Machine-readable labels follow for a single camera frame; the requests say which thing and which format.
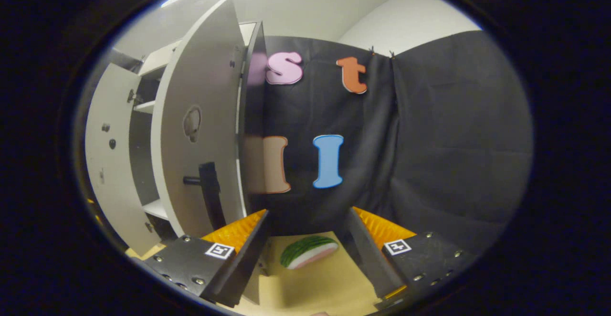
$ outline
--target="orange padding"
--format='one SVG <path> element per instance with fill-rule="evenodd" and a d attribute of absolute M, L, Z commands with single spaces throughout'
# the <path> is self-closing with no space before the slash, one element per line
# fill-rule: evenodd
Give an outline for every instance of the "orange padding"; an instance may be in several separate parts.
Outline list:
<path fill-rule="evenodd" d="M 242 246 L 244 246 L 246 240 L 248 239 L 248 236 L 251 235 L 253 229 L 255 229 L 261 220 L 261 217 L 265 211 L 266 209 L 254 212 L 241 220 L 227 224 L 224 227 L 209 233 L 201 239 L 234 247 L 236 253 L 239 253 L 240 249 Z"/>
<path fill-rule="evenodd" d="M 385 242 L 403 240 L 404 238 L 410 238 L 416 235 L 414 232 L 411 232 L 404 227 L 400 227 L 399 225 L 396 225 L 395 223 L 371 212 L 361 210 L 358 207 L 353 207 L 353 209 L 357 212 L 360 220 L 365 224 L 365 227 L 369 231 L 369 234 L 373 238 L 373 241 L 376 243 L 379 250 L 382 250 Z"/>

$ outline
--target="toy watermelon slice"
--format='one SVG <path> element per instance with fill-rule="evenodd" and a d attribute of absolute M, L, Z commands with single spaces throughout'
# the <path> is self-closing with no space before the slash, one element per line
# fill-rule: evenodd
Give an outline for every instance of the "toy watermelon slice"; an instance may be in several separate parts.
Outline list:
<path fill-rule="evenodd" d="M 280 264 L 289 270 L 301 268 L 333 253 L 338 246 L 332 238 L 318 235 L 308 236 L 289 244 L 282 252 Z"/>
<path fill-rule="evenodd" d="M 414 232 L 376 214 L 359 209 L 358 207 L 353 207 L 353 209 L 357 212 L 363 224 L 365 224 L 367 231 L 369 231 L 379 250 L 382 250 L 386 242 L 404 240 L 416 235 Z"/>
<path fill-rule="evenodd" d="M 266 209 L 254 212 L 249 216 L 227 224 L 224 227 L 217 229 L 214 232 L 202 237 L 202 240 L 225 244 L 235 248 L 235 252 L 239 253 L 244 246 L 248 236 L 251 235 L 253 229 L 257 226 Z"/>

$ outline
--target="cabinet door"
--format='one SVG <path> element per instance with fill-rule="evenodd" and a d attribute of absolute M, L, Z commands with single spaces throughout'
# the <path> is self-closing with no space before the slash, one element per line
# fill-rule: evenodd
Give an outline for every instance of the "cabinet door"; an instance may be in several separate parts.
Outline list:
<path fill-rule="evenodd" d="M 109 64 L 94 92 L 87 127 L 85 155 L 89 179 L 104 215 L 116 233 L 139 255 L 160 242 L 136 192 L 129 162 L 129 121 L 140 76 Z"/>
<path fill-rule="evenodd" d="M 178 236 L 212 231 L 198 166 L 214 162 L 227 223 L 243 218 L 236 111 L 245 45 L 232 0 L 220 0 L 189 29 L 161 77 L 151 122 L 159 198 Z"/>

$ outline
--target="black fabric backdrop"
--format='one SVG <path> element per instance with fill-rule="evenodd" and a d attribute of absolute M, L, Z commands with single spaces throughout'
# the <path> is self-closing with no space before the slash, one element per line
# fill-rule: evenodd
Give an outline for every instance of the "black fabric backdrop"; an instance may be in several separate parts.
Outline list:
<path fill-rule="evenodd" d="M 357 206 L 411 231 L 435 231 L 479 253 L 519 203 L 532 124 L 519 77 L 481 31 L 395 59 L 308 38 L 266 37 L 268 56 L 299 53 L 303 78 L 266 85 L 264 132 L 284 136 L 292 189 L 253 199 L 273 210 L 274 235 L 338 231 Z M 338 59 L 356 57 L 367 92 L 349 93 Z M 316 189 L 319 135 L 342 135 L 343 183 Z"/>

